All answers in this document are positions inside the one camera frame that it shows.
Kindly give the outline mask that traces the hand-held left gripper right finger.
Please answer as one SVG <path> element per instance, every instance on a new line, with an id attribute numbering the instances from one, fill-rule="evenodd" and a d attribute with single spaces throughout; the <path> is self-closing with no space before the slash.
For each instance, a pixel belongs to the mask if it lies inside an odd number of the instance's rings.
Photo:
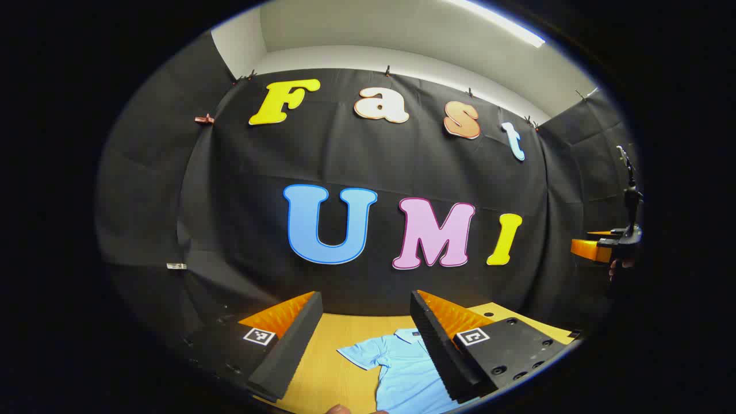
<path id="1" fill-rule="evenodd" d="M 547 369 L 578 345 L 518 316 L 491 320 L 421 290 L 410 313 L 450 398 L 466 403 L 498 396 Z"/>

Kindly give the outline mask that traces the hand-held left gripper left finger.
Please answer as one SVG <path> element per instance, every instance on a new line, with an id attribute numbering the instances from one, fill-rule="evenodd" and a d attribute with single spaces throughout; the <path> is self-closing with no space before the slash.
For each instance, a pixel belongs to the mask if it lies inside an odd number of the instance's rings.
<path id="1" fill-rule="evenodd" d="M 271 403 L 284 398 L 323 316 L 311 291 L 281 301 L 268 294 L 187 290 L 193 321 L 179 346 L 187 364 L 229 392 Z"/>

